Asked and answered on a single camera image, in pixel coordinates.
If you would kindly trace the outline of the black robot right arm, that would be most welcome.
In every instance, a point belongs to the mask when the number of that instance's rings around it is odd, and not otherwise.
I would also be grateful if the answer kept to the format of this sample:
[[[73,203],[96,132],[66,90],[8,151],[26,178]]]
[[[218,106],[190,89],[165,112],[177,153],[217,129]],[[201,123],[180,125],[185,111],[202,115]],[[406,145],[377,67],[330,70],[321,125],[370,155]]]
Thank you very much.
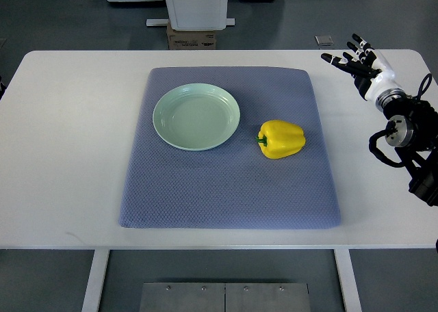
[[[434,207],[437,205],[437,112],[422,99],[432,79],[427,74],[415,96],[399,88],[378,96],[376,106],[386,117],[387,125],[370,137],[369,150],[388,166],[406,168],[411,175],[409,192]],[[380,138],[394,147],[399,161],[391,160],[377,147]]]

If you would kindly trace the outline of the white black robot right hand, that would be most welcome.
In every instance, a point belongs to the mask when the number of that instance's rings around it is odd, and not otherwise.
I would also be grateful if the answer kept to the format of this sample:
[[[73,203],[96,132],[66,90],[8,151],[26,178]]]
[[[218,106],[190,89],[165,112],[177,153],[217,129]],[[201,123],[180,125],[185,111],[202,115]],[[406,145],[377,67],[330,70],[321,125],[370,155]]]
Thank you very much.
[[[350,74],[362,99],[383,111],[390,100],[403,97],[404,90],[396,82],[393,68],[380,51],[357,34],[353,34],[352,39],[353,42],[347,43],[350,53],[344,52],[341,57],[323,53],[321,58]]]

